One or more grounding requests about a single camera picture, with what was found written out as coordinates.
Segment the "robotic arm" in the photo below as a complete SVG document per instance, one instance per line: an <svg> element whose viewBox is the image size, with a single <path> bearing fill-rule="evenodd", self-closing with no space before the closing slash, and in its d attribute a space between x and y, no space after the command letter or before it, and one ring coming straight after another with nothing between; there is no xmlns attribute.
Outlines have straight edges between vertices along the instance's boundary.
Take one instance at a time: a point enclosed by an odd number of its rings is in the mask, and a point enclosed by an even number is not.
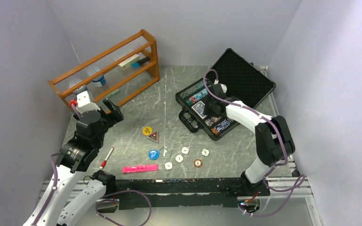
<svg viewBox="0 0 362 226"><path fill-rule="evenodd" d="M260 183L266 174L273 168L273 166L284 159L281 144L273 127L263 119L271 120L280 132L283 145L287 155L295 152L295 145L292 140L287 122L282 116L271 117L256 113L243 108L246 106L242 101L235 97L227 97L225 92L227 88L223 84L214 84L208 89L217 97L235 103L236 105L228 104L220 101L211 95L207 95L204 114L210 116L228 117L236 120L243 126L247 127L256 138L256 153L257 157L252 165L246 169L241 177L246 181L248 187L253 187Z"/></svg>
<svg viewBox="0 0 362 226"><path fill-rule="evenodd" d="M77 102L77 110L81 113L81 118L76 117L78 122L74 136L60 149L56 162L52 160L52 164L55 165L54 175L34 212L23 226L55 226L61 213L60 221L68 223L68 219L77 219L87 210L78 208L80 203L88 199L93 200L92 203L94 203L107 192L108 183L110 187L113 187L115 177L98 171L93 177L96 180L91 181L95 187L91 186L93 188L91 191L81 193L78 195L79 198L75 198L76 202L73 201L74 203L71 202L64 208L74 186L83 178L85 171L103 146L105 133L123 120L118 106L105 99L103 103L111 110L106 114L93 102L92 95L88 91L78 94Z"/></svg>

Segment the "gray marble tabletop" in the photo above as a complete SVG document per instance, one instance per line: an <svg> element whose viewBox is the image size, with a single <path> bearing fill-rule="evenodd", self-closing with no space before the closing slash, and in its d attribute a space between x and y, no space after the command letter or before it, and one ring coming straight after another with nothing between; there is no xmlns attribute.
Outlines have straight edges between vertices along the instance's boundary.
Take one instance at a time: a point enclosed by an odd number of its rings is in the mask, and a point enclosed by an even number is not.
<svg viewBox="0 0 362 226"><path fill-rule="evenodd" d="M208 68L209 66L161 66L160 81L121 107L124 120L106 133L104 145L86 175L99 170L110 148L114 147L105 171L115 175L117 179L239 177L256 158L255 137L249 129L238 125L220 140L213 141L202 130L190 133L178 119L181 106L175 101L175 94L202 78ZM121 87L111 100L117 103L149 80L147 73L138 75ZM256 109L267 115L275 114L269 98ZM76 120L71 118L64 142L72 137L75 123ZM148 140L142 134L145 126L158 131L159 144ZM149 159L150 150L159 150L164 146L171 149L172 155L169 159ZM184 146L189 148L189 153L182 154L184 160L178 163L175 156L181 154ZM201 154L203 148L210 151L207 157ZM195 159L202 160L202 167L194 166ZM164 167L164 163L168 161L173 164L171 170ZM159 170L123 174L124 166L144 164L158 164ZM279 167L271 174L271 177L290 176L288 166Z"/></svg>

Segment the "triangular token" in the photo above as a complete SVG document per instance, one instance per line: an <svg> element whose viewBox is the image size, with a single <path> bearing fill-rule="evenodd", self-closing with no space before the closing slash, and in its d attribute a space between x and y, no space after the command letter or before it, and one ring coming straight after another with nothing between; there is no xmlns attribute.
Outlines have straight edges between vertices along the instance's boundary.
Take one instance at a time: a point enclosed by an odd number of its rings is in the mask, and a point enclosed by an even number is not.
<svg viewBox="0 0 362 226"><path fill-rule="evenodd" d="M152 133L151 135L147 136L146 138L148 140L154 141L159 144L159 132L158 131Z"/></svg>

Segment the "blue round disc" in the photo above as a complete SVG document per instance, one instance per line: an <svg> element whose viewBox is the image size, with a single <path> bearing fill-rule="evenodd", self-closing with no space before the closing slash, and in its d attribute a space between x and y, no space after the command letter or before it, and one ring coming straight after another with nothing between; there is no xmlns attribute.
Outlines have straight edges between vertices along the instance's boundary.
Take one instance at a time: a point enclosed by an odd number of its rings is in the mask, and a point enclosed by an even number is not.
<svg viewBox="0 0 362 226"><path fill-rule="evenodd" d="M153 149L149 152L149 158L152 160L156 160L159 158L159 151L156 149Z"/></svg>

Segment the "wooden shelf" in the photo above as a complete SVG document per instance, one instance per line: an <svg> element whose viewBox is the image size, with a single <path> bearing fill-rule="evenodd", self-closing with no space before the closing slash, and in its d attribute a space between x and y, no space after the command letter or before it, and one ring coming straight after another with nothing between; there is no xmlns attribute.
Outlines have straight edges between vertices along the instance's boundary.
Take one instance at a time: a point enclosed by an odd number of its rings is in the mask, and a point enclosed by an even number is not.
<svg viewBox="0 0 362 226"><path fill-rule="evenodd" d="M134 54L139 54L141 58L149 57L150 60L138 68L128 68L124 71L117 67L119 63ZM96 70L94 70L95 73L92 74L90 73L93 71L91 70L92 68L98 68L99 71L96 72ZM102 87L89 86L88 90L91 91L94 96L95 102L104 99L108 94L145 71L151 75L152 80L117 103L119 106L124 105L160 79L156 40L147 31L141 30L137 34L60 75L54 80L48 81L48 83L69 109L73 110L66 100L69 99L67 97L72 95L79 87L89 84L96 77L103 74L106 79L106 84Z"/></svg>

